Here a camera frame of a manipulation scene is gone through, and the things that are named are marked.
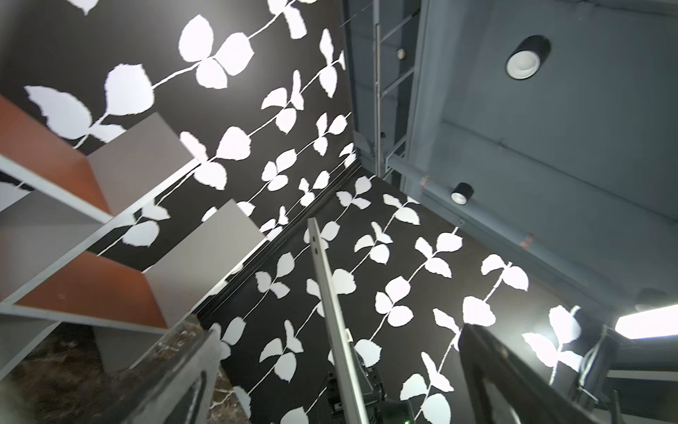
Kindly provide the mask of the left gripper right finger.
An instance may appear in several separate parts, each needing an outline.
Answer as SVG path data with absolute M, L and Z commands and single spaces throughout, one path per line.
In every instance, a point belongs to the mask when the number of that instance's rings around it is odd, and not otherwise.
M 459 353 L 475 422 L 495 423 L 499 417 L 490 387 L 496 388 L 508 410 L 521 423 L 598 423 L 581 406 L 545 383 L 487 328 L 464 325 Z

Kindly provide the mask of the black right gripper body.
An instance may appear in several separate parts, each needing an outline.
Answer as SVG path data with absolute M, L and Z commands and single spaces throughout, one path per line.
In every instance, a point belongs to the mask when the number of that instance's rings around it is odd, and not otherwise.
M 369 423 L 413 424 L 413 412 L 409 401 L 391 399 L 386 394 L 381 376 L 375 367 L 367 367 L 362 356 L 353 350 L 358 366 L 358 382 L 362 390 Z M 333 372 L 326 378 L 326 394 L 333 423 L 346 423 L 344 407 L 337 377 Z

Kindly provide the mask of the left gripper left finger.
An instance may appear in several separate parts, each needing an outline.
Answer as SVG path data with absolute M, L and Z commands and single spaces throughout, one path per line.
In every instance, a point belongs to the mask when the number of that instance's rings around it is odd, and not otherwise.
M 93 423 L 205 423 L 221 360 L 214 324 Z

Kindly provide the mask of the silver laptop computer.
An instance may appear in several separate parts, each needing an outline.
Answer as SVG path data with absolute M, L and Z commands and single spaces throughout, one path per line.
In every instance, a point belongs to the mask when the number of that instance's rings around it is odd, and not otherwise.
M 325 314 L 328 340 L 333 353 L 335 378 L 342 400 L 344 420 L 346 423 L 369 422 L 363 392 L 358 379 L 355 355 L 346 332 L 344 317 L 332 284 L 332 270 L 328 257 L 321 245 L 321 233 L 315 218 L 307 220 L 314 269 L 321 292 L 321 303 Z

